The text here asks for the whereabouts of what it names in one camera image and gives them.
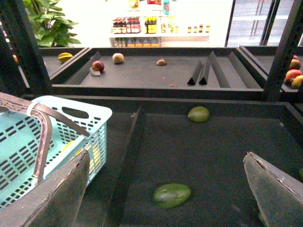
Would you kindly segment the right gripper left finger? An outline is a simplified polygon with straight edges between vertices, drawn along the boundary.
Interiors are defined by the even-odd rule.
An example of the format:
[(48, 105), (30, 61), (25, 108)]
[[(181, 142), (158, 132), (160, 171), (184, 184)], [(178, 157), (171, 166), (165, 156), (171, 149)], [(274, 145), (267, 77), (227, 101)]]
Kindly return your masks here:
[(2, 227), (71, 227), (89, 176), (89, 153), (81, 152), (0, 212)]

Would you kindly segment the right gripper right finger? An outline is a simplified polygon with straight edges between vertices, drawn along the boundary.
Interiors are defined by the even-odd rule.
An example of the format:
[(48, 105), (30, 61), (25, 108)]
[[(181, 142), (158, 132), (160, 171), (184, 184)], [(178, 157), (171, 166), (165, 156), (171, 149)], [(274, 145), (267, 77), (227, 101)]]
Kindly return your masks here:
[(303, 183), (253, 152), (243, 160), (249, 187), (268, 227), (303, 225)]

